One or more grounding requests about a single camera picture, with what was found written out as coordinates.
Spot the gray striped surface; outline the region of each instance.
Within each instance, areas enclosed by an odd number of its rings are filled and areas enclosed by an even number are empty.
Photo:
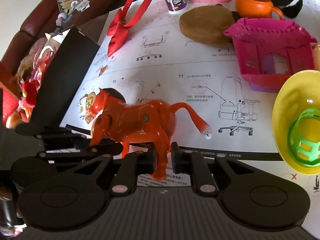
[[[191,187],[137,187],[114,198],[103,214],[81,229],[44,232],[28,228],[18,240],[313,240],[304,229],[260,232],[228,217],[217,200]]]

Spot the orange cup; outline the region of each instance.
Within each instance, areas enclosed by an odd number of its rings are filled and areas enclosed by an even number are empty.
[[[272,11],[283,18],[282,11],[271,0],[236,0],[236,10],[242,18],[272,18]]]

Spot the orange toy horse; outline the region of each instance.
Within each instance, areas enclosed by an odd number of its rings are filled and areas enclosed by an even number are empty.
[[[154,142],[156,150],[155,180],[165,179],[167,154],[170,152],[171,136],[176,129],[176,116],[185,108],[206,138],[212,137],[209,125],[186,103],[169,105],[163,100],[150,100],[143,104],[127,105],[123,96],[113,88],[100,89],[95,103],[89,108],[90,114],[101,115],[92,124],[90,145],[100,143],[103,135],[124,145],[122,157],[129,152],[130,143]]]

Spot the instruction manual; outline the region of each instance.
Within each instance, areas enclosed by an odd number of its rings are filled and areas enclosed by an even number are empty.
[[[127,19],[142,0],[130,7]],[[189,9],[212,4],[189,2]],[[235,10],[234,0],[223,6]],[[109,13],[109,26],[117,10]],[[305,2],[296,21],[320,40],[319,6]],[[171,15],[164,0],[153,0],[141,20],[130,29],[125,44],[110,58],[111,39],[106,36],[63,121],[90,130],[86,104],[99,88],[118,90],[127,103],[163,99],[170,104],[186,102],[210,125],[212,139],[205,140],[184,109],[176,113],[177,129],[172,141],[201,151],[277,153],[272,134],[275,93],[257,92],[241,78],[235,50],[215,48],[189,40],[179,30],[180,15]],[[275,56],[280,68],[282,58]]]

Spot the red bow tie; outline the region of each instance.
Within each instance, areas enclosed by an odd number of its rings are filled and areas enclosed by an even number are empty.
[[[134,0],[127,0],[123,9],[119,9],[117,11],[108,28],[107,36],[112,36],[108,46],[108,57],[111,57],[112,54],[114,54],[122,47],[128,36],[129,29],[141,19],[142,15],[145,13],[152,0],[144,0],[135,15],[126,24],[125,17],[133,1]]]

